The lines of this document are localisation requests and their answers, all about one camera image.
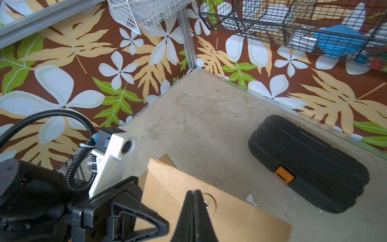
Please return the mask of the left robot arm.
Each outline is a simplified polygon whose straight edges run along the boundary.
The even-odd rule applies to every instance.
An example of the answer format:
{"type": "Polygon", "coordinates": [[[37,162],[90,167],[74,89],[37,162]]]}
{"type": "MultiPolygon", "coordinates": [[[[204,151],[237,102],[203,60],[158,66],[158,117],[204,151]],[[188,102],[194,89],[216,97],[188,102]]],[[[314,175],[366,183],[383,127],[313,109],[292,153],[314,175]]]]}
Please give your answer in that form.
{"type": "Polygon", "coordinates": [[[5,145],[45,118],[79,121],[90,138],[65,174],[16,158],[1,162],[1,241],[143,242],[166,236],[169,223],[141,201],[136,176],[121,162],[135,141],[119,128],[96,130],[83,115],[65,110],[28,116],[1,135],[5,145]]]}

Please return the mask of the blue item in basket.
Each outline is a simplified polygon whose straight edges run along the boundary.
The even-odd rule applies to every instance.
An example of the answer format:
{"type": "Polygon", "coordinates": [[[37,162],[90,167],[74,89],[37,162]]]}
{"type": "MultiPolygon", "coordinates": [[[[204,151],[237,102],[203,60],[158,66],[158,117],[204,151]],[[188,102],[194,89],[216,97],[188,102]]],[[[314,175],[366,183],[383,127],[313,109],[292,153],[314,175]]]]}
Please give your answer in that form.
{"type": "Polygon", "coordinates": [[[327,56],[339,58],[359,51],[366,40],[359,32],[345,25],[336,25],[315,32],[316,44],[327,56]]]}

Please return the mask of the black tool case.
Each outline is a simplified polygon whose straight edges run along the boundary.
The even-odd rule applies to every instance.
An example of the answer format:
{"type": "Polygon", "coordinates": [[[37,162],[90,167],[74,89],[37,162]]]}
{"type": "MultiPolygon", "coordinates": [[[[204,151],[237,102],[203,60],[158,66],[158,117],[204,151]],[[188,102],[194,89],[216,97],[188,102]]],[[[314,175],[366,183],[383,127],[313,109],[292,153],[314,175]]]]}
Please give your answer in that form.
{"type": "Polygon", "coordinates": [[[357,159],[278,115],[265,118],[248,146],[270,172],[325,212],[354,206],[370,180],[357,159]]]}

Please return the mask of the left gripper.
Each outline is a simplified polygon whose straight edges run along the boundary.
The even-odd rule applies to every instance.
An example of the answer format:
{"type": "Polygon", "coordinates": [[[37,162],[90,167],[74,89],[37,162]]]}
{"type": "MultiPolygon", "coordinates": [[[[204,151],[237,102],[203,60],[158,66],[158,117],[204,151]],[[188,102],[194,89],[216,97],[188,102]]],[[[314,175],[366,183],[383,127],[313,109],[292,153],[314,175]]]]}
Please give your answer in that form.
{"type": "Polygon", "coordinates": [[[144,242],[166,236],[169,222],[141,203],[138,200],[141,197],[139,178],[130,176],[92,198],[76,203],[72,208],[71,240],[144,242]],[[137,220],[144,221],[151,227],[136,231],[137,220]]]}

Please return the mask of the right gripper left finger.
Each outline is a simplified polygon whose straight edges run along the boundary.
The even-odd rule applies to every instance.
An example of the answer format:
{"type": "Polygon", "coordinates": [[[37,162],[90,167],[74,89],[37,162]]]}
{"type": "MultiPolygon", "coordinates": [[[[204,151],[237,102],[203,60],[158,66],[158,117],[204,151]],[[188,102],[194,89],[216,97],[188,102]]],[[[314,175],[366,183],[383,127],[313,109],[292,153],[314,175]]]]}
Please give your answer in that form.
{"type": "Polygon", "coordinates": [[[193,242],[195,237],[195,196],[188,191],[171,242],[193,242]]]}

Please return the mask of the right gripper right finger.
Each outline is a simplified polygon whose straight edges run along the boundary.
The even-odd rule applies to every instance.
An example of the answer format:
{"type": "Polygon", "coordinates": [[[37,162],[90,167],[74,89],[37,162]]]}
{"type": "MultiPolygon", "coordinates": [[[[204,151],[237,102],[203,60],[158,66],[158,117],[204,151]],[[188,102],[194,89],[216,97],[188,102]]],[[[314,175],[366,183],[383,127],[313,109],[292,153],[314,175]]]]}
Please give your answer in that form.
{"type": "Polygon", "coordinates": [[[217,242],[203,195],[200,190],[194,191],[194,241],[217,242]]]}

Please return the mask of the brown file bag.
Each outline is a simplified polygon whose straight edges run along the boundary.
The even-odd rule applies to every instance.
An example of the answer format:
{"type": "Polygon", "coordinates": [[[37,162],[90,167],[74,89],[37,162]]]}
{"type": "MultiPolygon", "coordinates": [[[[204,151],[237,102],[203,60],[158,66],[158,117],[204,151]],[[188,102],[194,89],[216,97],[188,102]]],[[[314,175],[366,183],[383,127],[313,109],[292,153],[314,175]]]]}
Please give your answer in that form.
{"type": "Polygon", "coordinates": [[[218,241],[289,241],[291,224],[177,168],[167,167],[152,175],[151,166],[157,163],[156,160],[152,158],[148,163],[142,203],[169,222],[169,233],[155,241],[169,242],[172,239],[186,193],[194,190],[200,190],[209,204],[209,218],[218,241]]]}
{"type": "MultiPolygon", "coordinates": [[[[159,170],[164,171],[167,167],[176,168],[176,165],[173,163],[171,158],[168,156],[167,153],[163,154],[159,159],[156,160],[157,163],[153,164],[151,166],[151,174],[157,175],[160,173],[159,170]]],[[[138,185],[139,187],[144,190],[147,182],[147,176],[148,171],[146,170],[143,174],[139,176],[138,185]]]]}

